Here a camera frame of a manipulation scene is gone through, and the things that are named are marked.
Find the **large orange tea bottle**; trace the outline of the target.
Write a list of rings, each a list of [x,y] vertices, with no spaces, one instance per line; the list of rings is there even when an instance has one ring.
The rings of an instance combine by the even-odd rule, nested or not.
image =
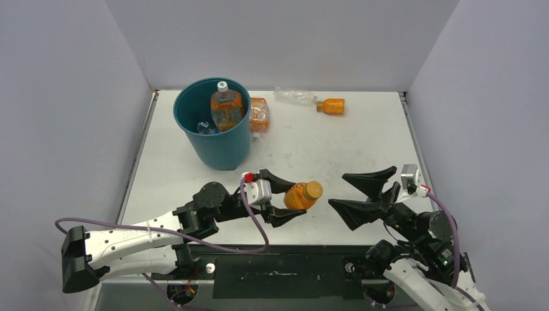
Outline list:
[[[210,98],[212,120],[219,131],[238,125],[245,115],[241,94],[229,88],[226,81],[217,83],[217,91]]]

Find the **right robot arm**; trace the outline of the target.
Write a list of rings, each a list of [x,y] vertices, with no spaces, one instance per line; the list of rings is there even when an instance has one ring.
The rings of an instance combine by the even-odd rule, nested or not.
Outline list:
[[[453,216],[424,184],[417,165],[405,165],[401,180],[385,190],[396,172],[392,166],[379,172],[345,173],[343,180],[365,194],[366,201],[328,201],[351,230],[380,220],[402,237],[394,243],[380,240],[363,259],[347,259],[347,276],[372,306],[387,308],[376,300],[380,291],[369,292],[363,284],[367,277],[388,280],[422,310],[488,310],[470,263],[460,252]]]

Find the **small clear water bottle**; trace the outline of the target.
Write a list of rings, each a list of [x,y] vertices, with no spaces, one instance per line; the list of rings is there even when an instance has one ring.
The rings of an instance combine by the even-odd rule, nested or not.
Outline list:
[[[199,122],[197,124],[197,133],[201,135],[215,135],[220,131],[215,125],[210,124],[209,122]]]

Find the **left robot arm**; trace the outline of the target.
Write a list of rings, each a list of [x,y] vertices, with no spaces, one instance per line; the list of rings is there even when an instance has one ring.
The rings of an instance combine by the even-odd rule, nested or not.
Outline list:
[[[88,230],[92,220],[61,218],[55,226],[65,238],[61,247],[62,291],[73,294],[86,291],[112,277],[142,273],[173,275],[187,278],[197,260],[189,242],[196,242],[227,253],[238,253],[207,242],[219,231],[218,224],[249,217],[263,237],[264,245],[253,249],[261,253],[268,248],[266,232],[257,216],[272,227],[285,225],[306,213],[304,209],[279,209],[272,203],[275,194],[294,186],[267,169],[242,174],[238,189],[229,192],[221,183],[211,181],[192,196],[190,202],[158,217],[133,225],[99,222],[100,230]],[[68,230],[63,222],[76,222]]]

